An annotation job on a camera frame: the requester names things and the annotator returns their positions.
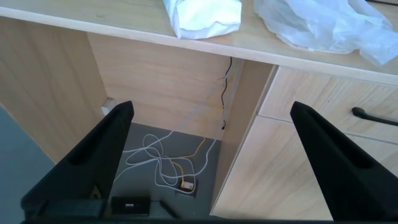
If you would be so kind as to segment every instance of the desk drawer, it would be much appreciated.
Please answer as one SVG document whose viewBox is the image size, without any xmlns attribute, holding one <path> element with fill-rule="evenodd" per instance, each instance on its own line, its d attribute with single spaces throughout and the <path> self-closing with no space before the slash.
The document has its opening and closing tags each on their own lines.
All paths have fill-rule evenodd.
<svg viewBox="0 0 398 224">
<path fill-rule="evenodd" d="M 352 115 L 353 107 L 398 121 L 398 88 L 280 67 L 259 114 L 291 121 L 294 101 L 305 103 L 338 129 L 374 139 L 398 142 L 398 127 Z"/>
<path fill-rule="evenodd" d="M 348 136 L 398 174 L 398 146 Z M 213 214 L 226 218 L 331 220 L 292 123 L 257 116 Z"/>
</svg>

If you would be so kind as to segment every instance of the black drawer handle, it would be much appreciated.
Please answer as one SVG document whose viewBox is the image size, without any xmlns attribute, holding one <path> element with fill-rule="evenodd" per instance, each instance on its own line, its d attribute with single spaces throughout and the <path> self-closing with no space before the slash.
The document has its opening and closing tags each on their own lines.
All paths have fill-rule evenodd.
<svg viewBox="0 0 398 224">
<path fill-rule="evenodd" d="M 368 115 L 366 113 L 366 111 L 362 108 L 355 107 L 352 109 L 352 112 L 353 112 L 353 115 L 357 118 L 362 118 L 362 119 L 366 119 L 369 121 L 375 121 L 375 122 L 379 122 L 379 123 L 383 123 L 383 124 L 390 124 L 390 125 L 398 126 L 398 122 L 389 121 L 386 119 L 377 118 L 375 116 Z"/>
</svg>

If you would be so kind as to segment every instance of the gray floor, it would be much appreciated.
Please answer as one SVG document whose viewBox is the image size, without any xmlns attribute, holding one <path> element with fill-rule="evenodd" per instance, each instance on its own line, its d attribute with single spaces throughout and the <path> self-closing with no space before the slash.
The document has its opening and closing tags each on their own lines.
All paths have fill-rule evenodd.
<svg viewBox="0 0 398 224">
<path fill-rule="evenodd" d="M 152 128 L 140 124 L 132 124 L 124 150 L 142 147 L 142 138 L 146 134 L 155 134 L 156 136 L 161 138 L 168 135 L 169 132 L 170 131 L 164 129 Z M 165 155 L 172 157 L 192 154 L 193 152 L 195 152 L 195 149 L 202 140 L 203 138 L 198 136 L 184 133 L 173 133 L 171 137 L 163 140 L 162 143 L 165 150 Z M 200 170 L 205 164 L 205 155 L 212 142 L 212 139 L 206 139 L 199 153 L 194 158 L 192 158 L 195 170 Z M 219 152 L 220 142 L 217 141 L 213 149 L 209 153 L 209 161 L 206 169 L 197 176 L 198 189 L 197 196 L 195 198 L 181 194 L 176 195 L 175 191 L 172 189 L 157 187 L 154 183 L 155 162 L 126 171 L 114 183 L 111 195 L 132 197 L 148 195 L 153 201 L 163 200 L 182 218 L 213 218 L 209 216 L 209 213 Z M 130 154 L 131 153 L 126 153 L 122 155 L 118 173 L 127 167 L 124 162 L 127 156 L 129 156 Z M 141 161 L 140 159 L 147 158 L 149 158 L 149 156 L 142 152 L 137 155 L 137 157 L 131 158 L 129 161 L 139 162 Z M 183 165 L 185 173 L 192 173 L 190 165 L 188 165 L 188 163 L 181 163 L 181 165 Z M 173 170 L 170 166 L 167 166 L 165 167 L 164 171 L 165 173 L 172 175 Z M 151 217 L 169 217 L 163 211 L 163 209 L 159 207 L 158 203 L 154 202 L 152 205 L 153 206 L 151 206 L 152 209 L 150 212 Z"/>
<path fill-rule="evenodd" d="M 158 137 L 169 133 L 167 130 L 132 124 L 126 149 L 142 146 L 145 134 Z M 195 151 L 201 137 L 183 133 L 175 133 L 163 142 L 165 155 L 190 155 Z M 205 152 L 212 140 L 207 139 L 200 152 L 192 161 L 195 170 L 200 170 L 205 163 Z M 209 153 L 206 169 L 198 176 L 198 192 L 196 198 L 176 195 L 171 189 L 156 187 L 154 184 L 155 163 L 140 166 L 125 172 L 114 184 L 111 195 L 144 196 L 150 195 L 154 201 L 151 205 L 150 218 L 170 218 L 170 215 L 156 201 L 163 200 L 182 218 L 213 218 L 210 212 L 211 197 L 216 175 L 216 167 L 220 142 L 216 142 Z M 127 154 L 121 159 L 118 172 L 125 168 Z M 145 159 L 141 154 L 136 159 Z M 188 164 L 182 164 L 185 173 L 191 172 Z M 53 162 L 19 127 L 19 125 L 0 108 L 0 223 L 19 223 L 23 220 L 23 212 L 19 202 L 52 167 Z M 165 165 L 165 172 L 170 173 L 171 167 Z"/>
<path fill-rule="evenodd" d="M 0 223 L 20 223 L 21 198 L 54 163 L 0 107 Z"/>
</svg>

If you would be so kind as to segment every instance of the desk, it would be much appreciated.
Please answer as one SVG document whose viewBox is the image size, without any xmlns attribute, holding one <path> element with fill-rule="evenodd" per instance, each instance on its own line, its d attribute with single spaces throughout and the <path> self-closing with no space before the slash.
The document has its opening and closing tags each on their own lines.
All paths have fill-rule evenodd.
<svg viewBox="0 0 398 224">
<path fill-rule="evenodd" d="M 398 7 L 373 6 L 398 29 Z M 330 219 L 289 107 L 314 107 L 396 175 L 398 128 L 349 111 L 398 118 L 398 58 L 375 67 L 358 53 L 291 48 L 252 8 L 243 1 L 238 32 L 179 40 L 162 1 L 0 0 L 0 103 L 57 162 L 107 97 L 132 100 L 134 122 L 173 129 L 221 84 L 229 57 L 243 59 L 224 133 L 218 95 L 179 130 L 222 140 L 211 213 Z"/>
</svg>

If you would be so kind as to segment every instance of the white plastic bag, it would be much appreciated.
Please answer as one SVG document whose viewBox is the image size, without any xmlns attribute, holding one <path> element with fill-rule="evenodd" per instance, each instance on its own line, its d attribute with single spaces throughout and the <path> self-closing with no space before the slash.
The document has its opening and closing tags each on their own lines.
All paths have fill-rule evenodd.
<svg viewBox="0 0 398 224">
<path fill-rule="evenodd" d="M 293 47 L 348 54 L 384 65 L 398 55 L 398 33 L 365 0 L 255 0 L 267 28 Z"/>
<path fill-rule="evenodd" d="M 241 25 L 239 0 L 163 0 L 175 35 L 202 39 L 237 31 Z"/>
</svg>

